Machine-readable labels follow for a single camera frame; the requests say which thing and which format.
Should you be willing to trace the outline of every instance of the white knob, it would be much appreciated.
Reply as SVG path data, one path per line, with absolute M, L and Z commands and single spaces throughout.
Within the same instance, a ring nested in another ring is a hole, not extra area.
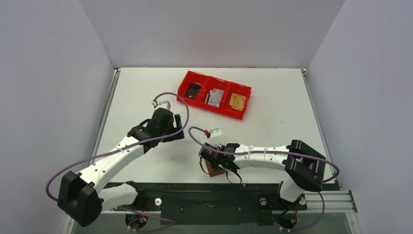
M 155 205 L 160 206 L 162 204 L 162 199 L 157 198 L 155 199 Z
M 305 198 L 302 197 L 301 200 L 300 200 L 298 203 L 299 203 L 300 205 L 305 205 L 305 204 L 306 204 Z

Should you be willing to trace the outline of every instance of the wire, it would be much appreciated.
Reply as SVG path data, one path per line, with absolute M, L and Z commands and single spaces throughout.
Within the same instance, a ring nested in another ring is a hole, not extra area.
M 283 217 L 288 211 L 289 211 L 289 209 L 286 209 L 284 212 L 282 212 L 281 214 L 279 214 L 279 215 L 277 216 L 277 218 Z
M 316 225 L 318 222 L 320 222 L 320 220 L 321 220 L 321 219 L 323 218 L 323 216 L 324 216 L 325 202 L 324 202 L 324 198 L 323 198 L 323 196 L 321 195 L 321 193 L 318 192 L 318 194 L 319 194 L 320 197 L 321 197 L 321 202 L 322 202 L 322 204 L 323 204 L 323 208 L 322 208 L 322 211 L 321 211 L 320 216 L 319 216 L 312 224 L 309 224 L 309 225 L 304 226 L 304 227 L 301 227 L 301 228 L 294 228 L 294 229 L 287 229 L 287 228 L 284 228 L 284 227 L 281 227 L 281 228 L 282 228 L 283 230 L 286 230 L 286 231 L 297 232 L 297 231 L 303 231 L 303 230 L 309 229 L 309 228 L 313 227 L 314 225 Z
M 210 176 L 212 176 L 213 174 L 217 173 L 218 170 L 220 169 L 220 167 L 217 167 L 217 168 L 215 169 L 215 171 L 213 171 L 212 173 L 207 173 L 207 172 L 204 170 L 204 167 L 202 166 L 202 158 L 201 158 L 201 157 L 199 157 L 199 166 L 201 167 L 202 171 L 203 171 L 205 174 L 210 175 Z
M 189 133 L 189 136 L 190 136 L 196 143 L 198 143 L 200 146 L 204 147 L 205 149 L 211 150 L 212 152 L 216 152 L 216 153 L 219 153 L 219 154 L 224 154 L 224 155 L 247 155 L 247 154 L 248 154 L 248 152 L 230 153 L 230 152 L 224 152 L 224 151 L 219 151 L 219 150 L 216 150 L 216 149 L 212 149 L 212 148 L 204 145 L 202 142 L 198 141 L 198 140 L 192 135 L 192 133 L 191 133 L 191 130 L 192 130 L 192 129 L 196 129 L 196 130 L 199 130 L 199 131 L 201 131 L 201 132 L 204 132 L 204 130 L 201 129 L 201 128 L 192 126 L 192 127 L 190 127 L 190 128 L 188 129 L 188 133 Z M 267 153 L 267 154 L 284 154 L 284 155 L 291 155 L 291 156 L 303 157 L 303 158 L 312 159 L 312 160 L 317 160 L 317 161 L 320 161 L 320 162 L 327 163 L 327 164 L 331 165 L 332 167 L 334 167 L 334 169 L 336 170 L 336 173 L 335 173 L 334 175 L 332 175 L 330 178 L 324 180 L 323 183 L 335 179 L 335 178 L 340 174 L 340 169 L 338 168 L 337 165 L 335 165 L 334 163 L 332 163 L 332 162 L 330 162 L 330 161 L 328 161 L 328 160 L 325 160 L 325 159 L 319 158 L 319 157 L 314 157 L 314 156 L 309 156 L 309 155 L 303 155 L 303 154 L 294 153 L 294 152 L 270 151 L 270 150 L 269 150 L 269 151 L 259 151 L 259 150 L 255 150 L 255 151 L 251 151 L 250 153 L 251 153 L 251 154 L 265 154 L 265 153 Z
M 243 179 L 241 178 L 240 174 L 238 174 L 236 172 L 233 172 L 233 171 L 231 171 L 231 172 L 234 173 L 236 176 L 238 176 L 238 178 L 240 179 L 240 183 L 238 183 L 238 184 L 242 184 Z M 235 184 L 235 183 L 232 183 L 231 180 L 228 179 L 228 171 L 225 171 L 225 175 L 226 175 L 226 179 L 228 180 L 228 182 L 230 182 L 231 184 Z
M 295 223 L 297 223 L 297 220 L 298 220 L 297 212 L 298 212 L 298 206 L 296 205 L 296 212 L 294 213 L 293 217 L 291 218 L 291 219 L 296 218 Z
M 167 138 L 167 137 L 173 137 L 174 135 L 177 135 L 177 134 L 179 134 L 180 132 L 182 132 L 182 131 L 184 130 L 184 128 L 187 126 L 188 122 L 189 122 L 189 108 L 188 108 L 187 102 L 185 102 L 185 100 L 184 100 L 182 97 L 180 97 L 179 95 L 177 95 L 177 94 L 175 94 L 175 93 L 171 93 L 171 92 L 165 92 L 165 93 L 159 94 L 158 96 L 155 97 L 154 101 L 156 101 L 160 96 L 163 96 L 163 95 L 174 95 L 174 96 L 178 97 L 178 98 L 183 102 L 183 104 L 185 105 L 185 108 L 186 108 L 186 110 L 187 110 L 187 119 L 186 119 L 186 121 L 185 121 L 185 123 L 184 123 L 184 125 L 182 126 L 181 129 L 179 129 L 179 130 L 176 131 L 175 133 L 172 133 L 172 134 L 169 134 L 169 135 L 166 135 L 166 136 L 158 136 L 158 137 L 146 139 L 146 140 L 143 140 L 143 141 L 140 141 L 140 142 L 137 142 L 137 143 L 134 143 L 134 144 L 125 146 L 125 147 L 123 147 L 123 148 L 120 148 L 120 149 L 111 151 L 111 152 L 107 152 L 107 153 L 104 153 L 104 154 L 96 155 L 96 156 L 93 156 L 93 157 L 90 157 L 90 158 L 86 158 L 86 159 L 77 161 L 77 162 L 75 162 L 75 163 L 72 163 L 72 164 L 70 164 L 69 166 L 67 166 L 67 167 L 63 168 L 62 170 L 58 171 L 56 174 L 54 174 L 54 175 L 52 176 L 52 178 L 50 178 L 50 180 L 49 180 L 49 181 L 47 182 L 47 184 L 46 184 L 46 194 L 47 194 L 47 196 L 48 196 L 50 199 L 52 199 L 52 200 L 54 200 L 54 201 L 57 201 L 57 198 L 54 197 L 54 196 L 50 193 L 50 184 L 51 184 L 51 183 L 53 182 L 53 180 L 56 179 L 56 177 L 58 177 L 60 174 L 62 174 L 62 173 L 65 172 L 66 170 L 68 170 L 68 169 L 70 169 L 70 168 L 72 168 L 72 167 L 74 167 L 74 166 L 76 166 L 76 165 L 79 165 L 79 164 L 81 164 L 81 163 L 84 163 L 84 162 L 87 162 L 87 161 L 90 161 L 90 160 L 94 160 L 94 159 L 96 159 L 96 158 L 113 155 L 113 154 L 116 154 L 116 153 L 118 153 L 118 152 L 120 152 L 120 151 L 122 151 L 122 150 L 126 150 L 126 149 L 131 148 L 131 147 L 136 146 L 136 145 L 141 145 L 141 144 L 144 144 L 144 143 L 147 143 L 147 142 L 150 142 L 150 141 L 160 140 L 160 139 L 164 139 L 164 138 Z
M 146 206 L 143 209 L 142 213 L 144 213 L 147 209 L 149 208 L 149 200 L 146 200 Z M 145 217 L 143 217 L 141 214 L 139 215 L 139 218 L 144 218 L 145 222 L 147 222 L 147 220 L 145 219 Z
M 169 222 L 169 223 L 170 223 L 170 224 L 168 224 L 168 225 L 166 225 L 166 226 L 162 226 L 162 227 L 155 228 L 155 229 L 150 229 L 150 230 L 139 230 L 139 229 L 138 229 L 138 230 L 135 230 L 135 231 L 138 232 L 138 233 L 151 233 L 151 232 L 156 232 L 156 231 L 163 230 L 163 229 L 165 229 L 165 228 L 171 227 L 171 226 L 173 226 L 173 225 L 176 224 L 176 221 L 174 221 L 174 220 L 170 220 L 170 219 L 167 219 L 167 218 L 162 218 L 162 217 L 158 217 L 158 216 L 154 216 L 154 215 L 150 215 L 150 214 L 144 214 L 144 213 L 142 213 L 142 212 L 134 211 L 134 210 L 131 210 L 131 209 L 128 209 L 128 208 L 125 208 L 125 207 L 120 207 L 120 206 L 119 206 L 119 207 L 116 208 L 116 210 L 132 212 L 132 213 L 137 214 L 137 215 L 142 215 L 142 216 L 145 216 L 145 217 L 148 217 L 148 218 L 154 218 L 154 219 L 158 219 L 158 220 L 166 221 L 166 222 Z M 131 222 L 129 222 L 128 227 L 131 227 L 131 225 L 132 225 L 134 222 L 136 222 L 137 220 L 139 220 L 139 218 L 136 218 L 136 219 L 132 220 Z

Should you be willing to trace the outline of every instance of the cable tie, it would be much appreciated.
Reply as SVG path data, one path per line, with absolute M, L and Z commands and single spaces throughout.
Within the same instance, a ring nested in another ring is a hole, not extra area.
M 264 148 L 264 159 L 265 159 L 265 155 L 267 154 L 267 150 L 268 150 L 268 147 L 265 147 Z
M 120 151 L 119 153 L 122 153 L 123 155 L 125 155 L 125 152 L 122 150 L 122 148 L 115 147 L 115 149 L 119 150 Z
M 248 160 L 251 158 L 251 151 L 254 149 L 253 145 L 248 146 Z

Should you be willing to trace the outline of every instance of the screw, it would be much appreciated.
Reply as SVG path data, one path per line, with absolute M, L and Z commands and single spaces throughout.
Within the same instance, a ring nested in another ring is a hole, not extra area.
M 267 204 L 267 199 L 265 199 L 264 197 L 260 199 L 260 204 L 262 206 L 265 206 Z

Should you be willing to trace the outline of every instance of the small wooden block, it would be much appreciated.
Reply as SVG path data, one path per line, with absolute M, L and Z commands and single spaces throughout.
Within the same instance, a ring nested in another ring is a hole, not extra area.
M 216 167 L 212 168 L 211 163 L 208 162 L 207 160 L 205 160 L 205 165 L 206 165 L 206 169 L 208 170 L 208 173 L 210 174 L 209 177 L 214 177 L 214 176 L 222 175 L 222 174 L 225 173 L 225 170 L 222 169 L 222 168 L 220 168 L 220 169 L 218 169 L 217 172 L 215 172 L 215 173 L 212 175 L 212 173 L 216 170 Z

